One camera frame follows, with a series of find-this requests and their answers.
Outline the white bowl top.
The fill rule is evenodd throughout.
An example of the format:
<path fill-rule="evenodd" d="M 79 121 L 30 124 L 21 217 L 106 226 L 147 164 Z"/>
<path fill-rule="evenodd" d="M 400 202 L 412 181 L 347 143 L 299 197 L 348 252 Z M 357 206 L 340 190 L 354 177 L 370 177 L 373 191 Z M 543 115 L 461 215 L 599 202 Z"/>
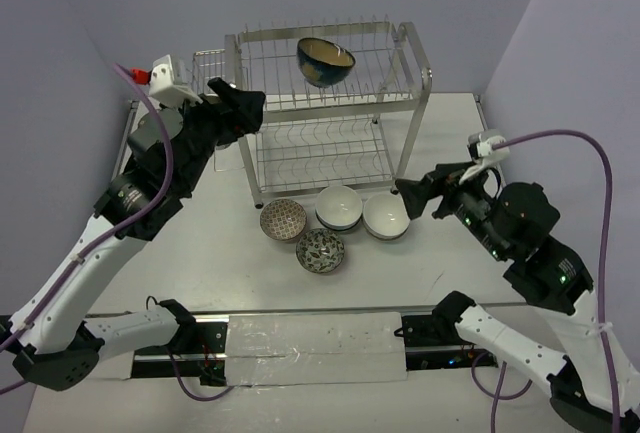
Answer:
<path fill-rule="evenodd" d="M 347 186 L 329 186 L 316 197 L 317 218 L 325 227 L 335 231 L 346 231 L 356 226 L 362 212 L 361 197 Z"/>

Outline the teal bowl tan interior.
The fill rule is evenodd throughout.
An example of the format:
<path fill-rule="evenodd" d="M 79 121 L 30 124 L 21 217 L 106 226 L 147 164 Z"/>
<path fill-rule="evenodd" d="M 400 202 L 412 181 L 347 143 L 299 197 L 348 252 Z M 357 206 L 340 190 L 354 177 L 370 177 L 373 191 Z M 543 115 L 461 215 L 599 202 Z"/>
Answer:
<path fill-rule="evenodd" d="M 321 89 L 345 80 L 356 65 L 356 58 L 350 51 L 336 43 L 315 37 L 305 37 L 298 41 L 296 59 L 306 82 Z"/>

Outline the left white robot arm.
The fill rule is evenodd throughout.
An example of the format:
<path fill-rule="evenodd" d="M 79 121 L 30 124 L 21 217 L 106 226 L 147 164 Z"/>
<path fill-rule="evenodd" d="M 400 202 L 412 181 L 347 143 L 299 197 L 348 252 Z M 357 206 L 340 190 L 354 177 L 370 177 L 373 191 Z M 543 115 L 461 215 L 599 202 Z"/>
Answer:
<path fill-rule="evenodd" d="M 71 252 L 20 310 L 1 319 L 1 345 L 23 381 L 53 391 L 83 381 L 102 361 L 147 347 L 172 353 L 198 337 L 174 299 L 108 318 L 88 318 L 99 296 L 191 197 L 214 150 L 263 123 L 266 96 L 216 77 L 211 95 L 163 105 L 127 137 L 130 157 L 94 206 Z"/>

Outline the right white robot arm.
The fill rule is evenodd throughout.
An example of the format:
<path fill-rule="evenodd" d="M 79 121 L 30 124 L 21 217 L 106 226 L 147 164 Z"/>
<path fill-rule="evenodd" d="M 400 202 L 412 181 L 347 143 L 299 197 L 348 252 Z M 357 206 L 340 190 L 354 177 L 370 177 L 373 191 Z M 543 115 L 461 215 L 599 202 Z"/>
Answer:
<path fill-rule="evenodd" d="M 492 258 L 508 263 L 504 279 L 563 349 L 525 337 L 459 291 L 436 305 L 420 332 L 446 344 L 473 343 L 502 358 L 580 432 L 638 431 L 639 373 L 598 320 L 597 291 L 584 262 L 550 234 L 559 211 L 537 183 L 511 183 L 491 196 L 484 189 L 487 175 L 464 180 L 466 167 L 439 164 L 420 180 L 396 180 L 409 218 L 419 218 L 430 200 L 439 199 L 433 218 L 456 217 Z"/>

